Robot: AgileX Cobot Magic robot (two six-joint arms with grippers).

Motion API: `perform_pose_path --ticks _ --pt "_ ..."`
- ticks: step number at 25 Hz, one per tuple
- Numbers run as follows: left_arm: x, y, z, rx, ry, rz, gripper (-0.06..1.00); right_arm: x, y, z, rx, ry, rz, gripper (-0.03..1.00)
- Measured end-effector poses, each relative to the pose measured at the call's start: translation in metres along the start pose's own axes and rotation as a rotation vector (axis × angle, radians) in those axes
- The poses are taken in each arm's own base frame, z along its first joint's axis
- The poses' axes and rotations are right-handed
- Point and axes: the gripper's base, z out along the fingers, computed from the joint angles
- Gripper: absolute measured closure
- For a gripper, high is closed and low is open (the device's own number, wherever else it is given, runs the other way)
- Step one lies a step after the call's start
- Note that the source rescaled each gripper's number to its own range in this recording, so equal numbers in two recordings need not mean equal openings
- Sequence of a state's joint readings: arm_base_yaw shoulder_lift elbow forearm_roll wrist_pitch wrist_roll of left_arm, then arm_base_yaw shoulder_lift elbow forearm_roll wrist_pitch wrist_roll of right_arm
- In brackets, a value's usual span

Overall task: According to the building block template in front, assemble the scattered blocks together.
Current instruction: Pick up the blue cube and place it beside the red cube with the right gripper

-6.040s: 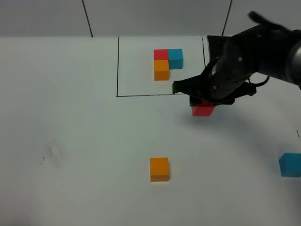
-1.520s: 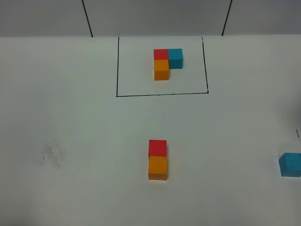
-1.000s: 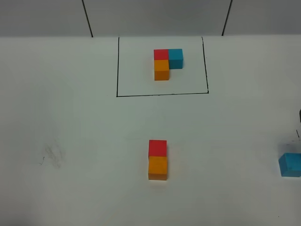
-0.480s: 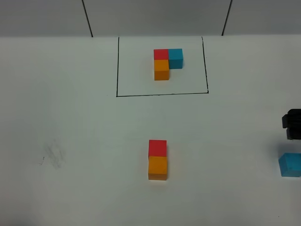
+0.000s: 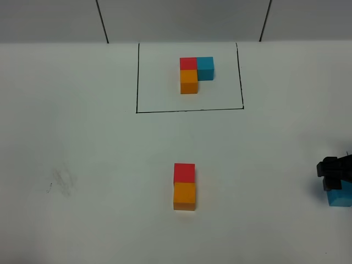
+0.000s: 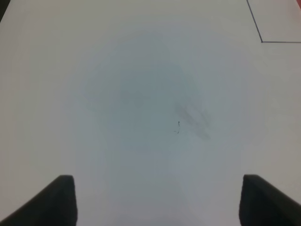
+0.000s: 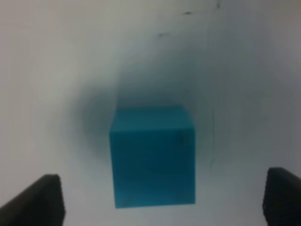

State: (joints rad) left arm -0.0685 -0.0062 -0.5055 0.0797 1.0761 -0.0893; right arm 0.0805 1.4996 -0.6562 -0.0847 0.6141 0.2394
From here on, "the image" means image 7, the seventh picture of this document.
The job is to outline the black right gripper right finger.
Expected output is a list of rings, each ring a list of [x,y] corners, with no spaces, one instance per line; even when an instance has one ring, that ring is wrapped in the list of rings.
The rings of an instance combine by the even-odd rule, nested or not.
[[[284,168],[269,168],[262,210],[269,226],[299,226],[301,179]]]

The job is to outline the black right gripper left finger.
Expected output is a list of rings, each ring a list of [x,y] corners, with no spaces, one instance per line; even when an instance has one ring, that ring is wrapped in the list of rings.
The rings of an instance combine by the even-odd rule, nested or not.
[[[0,208],[2,226],[62,226],[65,206],[61,179],[46,174]]]

